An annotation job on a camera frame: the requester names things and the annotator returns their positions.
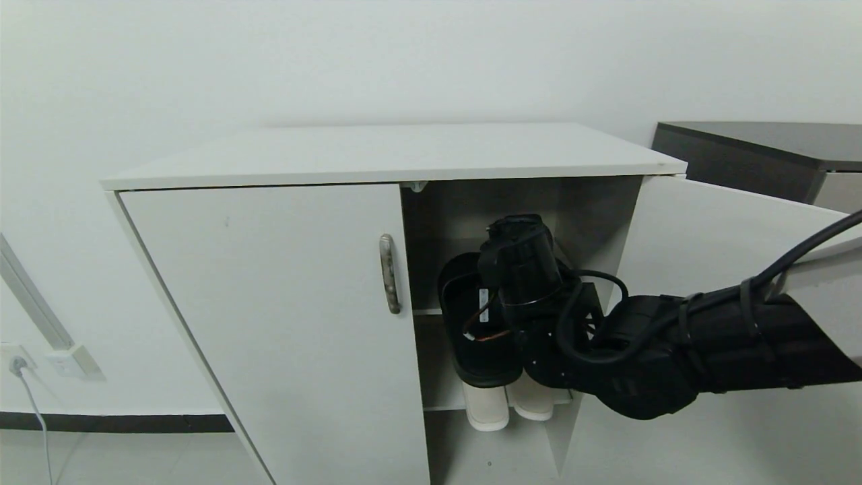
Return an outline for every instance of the white cabinet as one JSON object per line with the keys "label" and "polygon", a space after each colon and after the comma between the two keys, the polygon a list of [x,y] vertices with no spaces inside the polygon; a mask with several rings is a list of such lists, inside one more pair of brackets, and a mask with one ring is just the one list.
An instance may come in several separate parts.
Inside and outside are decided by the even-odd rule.
{"label": "white cabinet", "polygon": [[[568,123],[269,129],[103,186],[273,483],[617,483],[684,462],[692,420],[733,429],[727,415],[700,419],[706,399],[705,411],[698,401],[681,419],[640,423],[561,390],[551,421],[513,414],[503,431],[474,431],[436,278],[448,258],[478,250],[488,223],[538,212],[560,257],[618,274],[633,293],[708,291],[841,217],[674,176],[684,170]],[[422,192],[399,188],[417,180],[428,181]],[[381,276],[383,234],[398,314]],[[610,286],[599,292],[613,305]],[[616,455],[641,440],[631,457]],[[710,483],[739,478],[721,458],[737,448],[716,440]]]}

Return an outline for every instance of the white wall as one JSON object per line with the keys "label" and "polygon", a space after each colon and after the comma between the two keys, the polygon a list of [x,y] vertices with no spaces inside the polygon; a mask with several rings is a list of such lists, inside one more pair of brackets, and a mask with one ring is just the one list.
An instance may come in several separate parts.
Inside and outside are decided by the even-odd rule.
{"label": "white wall", "polygon": [[97,184],[160,155],[264,123],[862,123],[862,3],[5,0],[2,36],[3,233],[106,376],[57,377],[3,287],[50,413],[220,412]]}

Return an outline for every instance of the door handle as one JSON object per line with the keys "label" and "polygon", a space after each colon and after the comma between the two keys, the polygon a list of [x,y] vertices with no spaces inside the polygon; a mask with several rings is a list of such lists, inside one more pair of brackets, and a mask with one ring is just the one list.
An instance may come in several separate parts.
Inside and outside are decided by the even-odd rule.
{"label": "door handle", "polygon": [[392,257],[392,249],[395,242],[392,236],[383,234],[380,237],[380,268],[383,270],[383,290],[386,293],[386,304],[389,311],[397,315],[401,313],[401,304],[398,303],[398,289],[395,287],[395,258]]}

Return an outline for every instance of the wall outlet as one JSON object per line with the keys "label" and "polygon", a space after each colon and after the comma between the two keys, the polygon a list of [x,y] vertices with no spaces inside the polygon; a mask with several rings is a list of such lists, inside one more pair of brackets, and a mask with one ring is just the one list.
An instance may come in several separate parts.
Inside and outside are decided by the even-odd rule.
{"label": "wall outlet", "polygon": [[99,371],[90,352],[83,345],[75,345],[69,350],[58,350],[45,355],[45,358],[63,377],[86,377]]}
{"label": "wall outlet", "polygon": [[3,365],[0,372],[9,370],[9,363],[15,356],[22,357],[27,361],[27,368],[36,368],[36,362],[19,343],[0,342],[0,361],[2,361],[0,363]]}

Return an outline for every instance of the black cable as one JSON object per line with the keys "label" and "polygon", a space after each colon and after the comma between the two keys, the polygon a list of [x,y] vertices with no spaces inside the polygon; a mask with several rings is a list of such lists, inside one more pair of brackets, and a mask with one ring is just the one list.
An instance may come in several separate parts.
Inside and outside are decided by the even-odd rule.
{"label": "black cable", "polygon": [[565,328],[566,321],[569,319],[569,313],[572,313],[572,309],[574,309],[577,304],[578,298],[581,296],[581,291],[583,289],[584,283],[581,280],[575,280],[575,287],[572,289],[572,294],[570,294],[569,299],[565,301],[563,310],[559,313],[557,324],[554,327],[554,340],[557,342],[557,346],[563,352],[563,355],[574,360],[580,360],[581,354],[575,350],[572,342],[569,342],[569,340],[565,338],[566,334],[563,332],[563,329]]}
{"label": "black cable", "polygon": [[[769,265],[769,267],[761,271],[757,276],[754,276],[752,278],[752,288],[756,289],[762,287],[764,284],[772,281],[773,279],[775,279],[776,276],[786,271],[794,262],[798,261],[799,258],[805,256],[811,250],[817,248],[829,239],[832,239],[833,237],[838,236],[842,232],[845,232],[859,224],[862,224],[862,211],[856,211],[853,214],[850,214],[849,216],[846,216],[841,220],[830,224],[829,226],[816,232],[812,236],[809,236],[804,241],[800,242],[795,247],[781,255],[781,257],[775,260],[775,262]],[[738,299],[739,297],[740,287],[738,285],[734,287],[723,288],[721,290],[706,294],[703,298],[692,302],[689,307],[689,314],[708,310],[709,308],[728,303],[729,301]],[[637,337],[632,339],[632,341],[628,344],[628,347],[610,356],[589,356],[577,352],[574,349],[571,349],[572,354],[567,354],[567,356],[581,363],[589,363],[595,365],[622,363],[635,356],[643,349],[643,347],[647,343],[649,343],[650,340],[652,340],[659,333],[661,333],[667,327],[676,323],[677,321],[678,317],[675,314],[669,314],[661,320],[653,322],[643,332],[638,334]],[[562,346],[560,348],[564,352],[566,352],[565,348],[563,348]]]}
{"label": "black cable", "polygon": [[577,269],[573,271],[573,273],[577,276],[592,276],[594,278],[600,278],[602,280],[610,281],[611,283],[614,283],[620,288],[620,293],[622,293],[622,299],[628,298],[628,287],[625,283],[622,282],[622,280],[620,280],[613,274],[596,271],[595,269]]}
{"label": "black cable", "polygon": [[840,233],[849,230],[859,224],[862,224],[862,211],[856,211],[847,217],[836,221],[825,228],[819,230],[814,235],[808,237],[804,241],[798,243],[793,249],[787,251],[780,258],[775,260],[767,269],[764,269],[752,279],[752,287],[761,287],[775,279],[776,276],[787,271],[787,269],[799,258],[805,256],[812,250],[816,249],[821,244],[838,236]]}

